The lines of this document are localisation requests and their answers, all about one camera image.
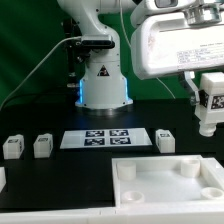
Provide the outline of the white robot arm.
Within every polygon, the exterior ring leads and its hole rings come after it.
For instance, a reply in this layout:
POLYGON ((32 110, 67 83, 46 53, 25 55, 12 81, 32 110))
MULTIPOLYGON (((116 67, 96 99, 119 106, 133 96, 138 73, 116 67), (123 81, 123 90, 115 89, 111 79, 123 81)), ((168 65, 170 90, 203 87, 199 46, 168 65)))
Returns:
POLYGON ((224 65, 224 0, 57 0, 77 23, 85 74, 76 105, 116 110, 132 104, 120 68, 120 37, 99 21, 127 11, 135 31, 130 41, 134 74, 140 79, 224 65))

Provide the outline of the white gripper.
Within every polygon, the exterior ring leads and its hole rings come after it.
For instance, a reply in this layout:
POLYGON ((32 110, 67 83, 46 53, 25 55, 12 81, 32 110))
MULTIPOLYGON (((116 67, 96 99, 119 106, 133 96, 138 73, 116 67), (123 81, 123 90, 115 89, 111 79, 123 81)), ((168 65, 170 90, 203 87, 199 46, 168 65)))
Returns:
POLYGON ((132 34, 131 58, 139 79, 181 72, 179 83, 195 106, 200 96, 194 71, 224 65, 224 21, 189 26, 183 12, 148 17, 132 34))

